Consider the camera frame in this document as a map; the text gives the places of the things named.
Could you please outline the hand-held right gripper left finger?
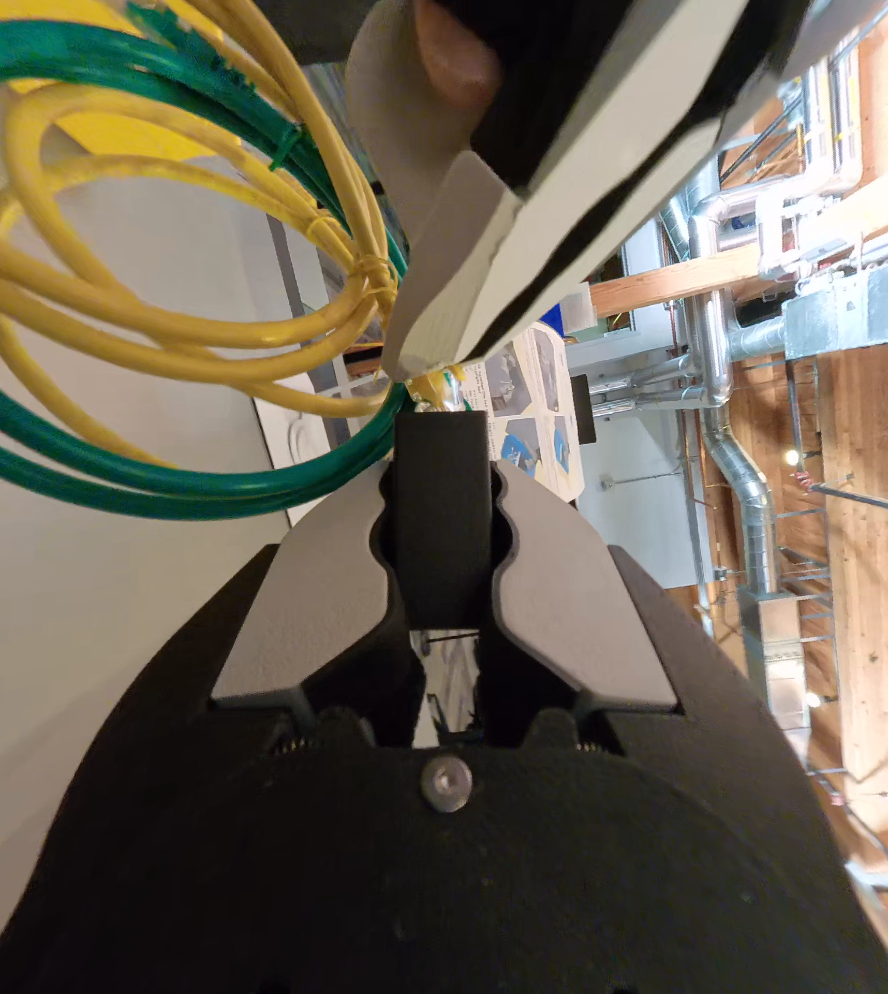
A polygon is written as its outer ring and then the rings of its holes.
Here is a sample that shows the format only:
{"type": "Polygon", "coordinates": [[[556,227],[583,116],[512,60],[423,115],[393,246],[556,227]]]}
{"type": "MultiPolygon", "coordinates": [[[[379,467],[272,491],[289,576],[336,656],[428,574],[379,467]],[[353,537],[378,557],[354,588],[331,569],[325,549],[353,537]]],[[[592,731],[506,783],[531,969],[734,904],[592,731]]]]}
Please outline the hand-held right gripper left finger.
{"type": "Polygon", "coordinates": [[[302,732],[327,709],[350,709],[380,746],[412,743],[415,654],[380,551],[388,467],[364,469],[285,536],[216,679],[216,705],[285,710],[302,732]]]}

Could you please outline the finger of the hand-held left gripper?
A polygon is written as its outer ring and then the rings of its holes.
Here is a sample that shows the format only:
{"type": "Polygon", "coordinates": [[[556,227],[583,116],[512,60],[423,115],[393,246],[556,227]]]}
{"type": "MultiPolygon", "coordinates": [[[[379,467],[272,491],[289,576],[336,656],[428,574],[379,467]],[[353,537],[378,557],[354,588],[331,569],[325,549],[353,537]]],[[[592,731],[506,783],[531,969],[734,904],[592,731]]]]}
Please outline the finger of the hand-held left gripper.
{"type": "Polygon", "coordinates": [[[393,381],[494,354],[598,267],[702,164],[721,116],[670,130],[597,116],[521,191],[473,150],[449,167],[388,323],[393,381]]]}
{"type": "Polygon", "coordinates": [[[524,195],[623,196],[681,139],[710,149],[781,67],[807,2],[550,2],[524,54],[524,195]]]}

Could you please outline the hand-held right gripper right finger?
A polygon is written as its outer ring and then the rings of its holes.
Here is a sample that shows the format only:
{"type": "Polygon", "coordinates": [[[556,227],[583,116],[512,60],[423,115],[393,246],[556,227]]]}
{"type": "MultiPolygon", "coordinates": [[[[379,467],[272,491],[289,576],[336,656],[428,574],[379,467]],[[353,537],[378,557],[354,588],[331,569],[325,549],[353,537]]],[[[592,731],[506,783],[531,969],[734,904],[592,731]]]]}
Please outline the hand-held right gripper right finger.
{"type": "Polygon", "coordinates": [[[607,713],[680,714],[682,702],[620,568],[595,529],[506,462],[493,466],[500,552],[481,627],[481,725],[518,747],[538,714],[607,735],[607,713]]]}

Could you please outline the black ethernet port block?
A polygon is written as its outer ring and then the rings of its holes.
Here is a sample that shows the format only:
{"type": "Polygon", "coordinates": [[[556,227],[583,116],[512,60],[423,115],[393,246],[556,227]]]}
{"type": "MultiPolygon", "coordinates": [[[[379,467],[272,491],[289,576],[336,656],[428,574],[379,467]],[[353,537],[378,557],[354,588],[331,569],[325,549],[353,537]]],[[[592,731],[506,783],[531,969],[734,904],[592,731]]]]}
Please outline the black ethernet port block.
{"type": "Polygon", "coordinates": [[[397,418],[392,565],[413,628],[481,625],[492,576],[492,508],[484,413],[397,418]]]}

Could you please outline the person's left hand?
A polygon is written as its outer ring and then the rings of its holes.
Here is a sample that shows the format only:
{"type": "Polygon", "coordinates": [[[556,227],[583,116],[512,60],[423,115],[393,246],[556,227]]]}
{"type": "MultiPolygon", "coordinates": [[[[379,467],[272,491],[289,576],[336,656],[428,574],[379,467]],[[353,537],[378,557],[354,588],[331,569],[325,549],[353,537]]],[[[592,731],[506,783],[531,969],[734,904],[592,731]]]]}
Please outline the person's left hand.
{"type": "Polygon", "coordinates": [[[484,114],[504,80],[499,56],[438,2],[415,1],[413,18],[417,49],[434,93],[458,111],[484,114]]]}

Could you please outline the picture poster board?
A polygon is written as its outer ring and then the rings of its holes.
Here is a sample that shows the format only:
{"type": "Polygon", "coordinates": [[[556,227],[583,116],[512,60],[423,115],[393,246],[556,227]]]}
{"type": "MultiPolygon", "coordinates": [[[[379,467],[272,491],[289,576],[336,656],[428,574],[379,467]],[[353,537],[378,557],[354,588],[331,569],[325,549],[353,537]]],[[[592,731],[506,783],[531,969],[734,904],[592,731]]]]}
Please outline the picture poster board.
{"type": "Polygon", "coordinates": [[[486,361],[462,366],[462,396],[487,416],[493,462],[506,461],[565,502],[584,489],[566,350],[542,322],[486,361]]]}

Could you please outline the small black sign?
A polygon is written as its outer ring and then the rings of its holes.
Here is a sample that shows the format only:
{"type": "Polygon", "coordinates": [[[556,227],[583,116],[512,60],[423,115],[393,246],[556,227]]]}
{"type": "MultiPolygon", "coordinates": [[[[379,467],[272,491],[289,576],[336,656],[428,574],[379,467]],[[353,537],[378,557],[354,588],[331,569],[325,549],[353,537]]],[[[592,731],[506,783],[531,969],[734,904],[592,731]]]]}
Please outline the small black sign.
{"type": "Polygon", "coordinates": [[[579,446],[595,443],[597,432],[587,376],[572,376],[570,386],[579,446]]]}

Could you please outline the white insulated pipes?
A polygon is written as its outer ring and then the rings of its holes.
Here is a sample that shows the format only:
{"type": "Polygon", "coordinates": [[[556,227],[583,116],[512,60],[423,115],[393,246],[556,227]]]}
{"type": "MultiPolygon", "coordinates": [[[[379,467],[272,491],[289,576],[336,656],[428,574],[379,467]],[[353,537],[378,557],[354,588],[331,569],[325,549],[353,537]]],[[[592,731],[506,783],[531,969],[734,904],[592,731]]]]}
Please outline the white insulated pipes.
{"type": "Polygon", "coordinates": [[[691,215],[691,258],[724,264],[737,254],[718,250],[722,223],[748,210],[756,221],[742,267],[705,282],[703,291],[740,280],[796,279],[821,259],[888,232],[888,173],[860,187],[864,147],[857,48],[810,69],[803,96],[808,122],[803,172],[721,191],[691,215]]]}

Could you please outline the round silver ventilation duct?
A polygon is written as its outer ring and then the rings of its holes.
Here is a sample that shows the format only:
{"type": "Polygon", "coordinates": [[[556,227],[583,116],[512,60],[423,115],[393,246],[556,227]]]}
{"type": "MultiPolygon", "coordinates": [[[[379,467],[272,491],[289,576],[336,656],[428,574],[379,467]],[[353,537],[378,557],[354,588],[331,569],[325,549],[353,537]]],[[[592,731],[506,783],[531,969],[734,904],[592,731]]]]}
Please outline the round silver ventilation duct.
{"type": "Polygon", "coordinates": [[[684,310],[695,379],[688,402],[699,410],[706,452],[739,507],[744,562],[737,599],[748,679],[797,760],[804,764],[810,715],[798,607],[780,588],[771,488],[736,440],[729,420],[733,391],[729,334],[736,325],[733,299],[729,290],[713,290],[687,296],[684,310]]]}

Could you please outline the rectangular galvanised duct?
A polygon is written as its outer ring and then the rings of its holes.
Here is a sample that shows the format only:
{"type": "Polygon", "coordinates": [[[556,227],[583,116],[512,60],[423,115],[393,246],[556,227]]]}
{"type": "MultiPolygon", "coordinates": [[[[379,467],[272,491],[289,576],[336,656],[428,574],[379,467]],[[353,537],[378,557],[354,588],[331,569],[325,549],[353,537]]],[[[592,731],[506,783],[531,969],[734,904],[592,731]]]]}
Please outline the rectangular galvanised duct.
{"type": "Polygon", "coordinates": [[[888,262],[783,307],[787,360],[888,344],[888,262]]]}

